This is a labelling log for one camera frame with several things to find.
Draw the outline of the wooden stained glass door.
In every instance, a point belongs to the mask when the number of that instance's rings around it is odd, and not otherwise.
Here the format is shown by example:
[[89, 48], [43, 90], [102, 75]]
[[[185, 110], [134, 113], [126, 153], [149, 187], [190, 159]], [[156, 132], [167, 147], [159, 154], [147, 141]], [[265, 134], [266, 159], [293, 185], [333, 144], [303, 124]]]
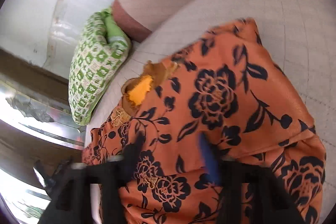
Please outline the wooden stained glass door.
[[85, 127], [71, 117], [67, 80], [1, 50], [1, 197], [16, 223], [38, 223], [50, 202], [34, 171], [78, 161]]

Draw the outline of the pink quilted sofa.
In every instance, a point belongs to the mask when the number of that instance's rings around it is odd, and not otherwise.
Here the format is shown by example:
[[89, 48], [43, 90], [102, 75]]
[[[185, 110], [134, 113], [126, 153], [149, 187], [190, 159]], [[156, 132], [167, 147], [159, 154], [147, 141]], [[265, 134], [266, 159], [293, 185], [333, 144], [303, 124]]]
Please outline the pink quilted sofa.
[[194, 0], [143, 42], [121, 71], [140, 72], [146, 59], [162, 61], [209, 29], [252, 18], [263, 47], [286, 75], [314, 120], [326, 151], [323, 223], [335, 204], [335, 0]]

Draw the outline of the green white patterned pillow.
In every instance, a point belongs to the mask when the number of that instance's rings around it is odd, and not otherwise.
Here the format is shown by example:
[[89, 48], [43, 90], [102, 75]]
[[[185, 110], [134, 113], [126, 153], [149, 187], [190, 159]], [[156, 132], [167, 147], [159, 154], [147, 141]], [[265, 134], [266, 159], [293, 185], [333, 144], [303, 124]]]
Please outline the green white patterned pillow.
[[115, 22], [111, 8], [89, 17], [70, 66], [68, 102], [76, 124], [90, 122], [94, 108], [130, 49], [131, 41]]

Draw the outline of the orange black floral blouse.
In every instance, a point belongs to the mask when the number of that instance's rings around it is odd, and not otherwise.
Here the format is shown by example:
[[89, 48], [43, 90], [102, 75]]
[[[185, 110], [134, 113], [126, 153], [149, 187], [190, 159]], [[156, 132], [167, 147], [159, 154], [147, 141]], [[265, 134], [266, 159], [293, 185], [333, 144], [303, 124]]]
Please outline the orange black floral blouse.
[[[142, 77], [130, 94], [139, 108], [94, 128], [83, 153], [85, 163], [101, 164], [144, 135], [133, 178], [120, 189], [129, 223], [217, 223], [222, 187], [210, 180], [200, 133], [223, 160], [269, 168], [304, 223], [318, 222], [325, 147], [252, 18], [207, 30], [159, 67], [169, 70], [166, 78]], [[251, 208], [252, 190], [243, 184], [242, 223], [250, 223]]]

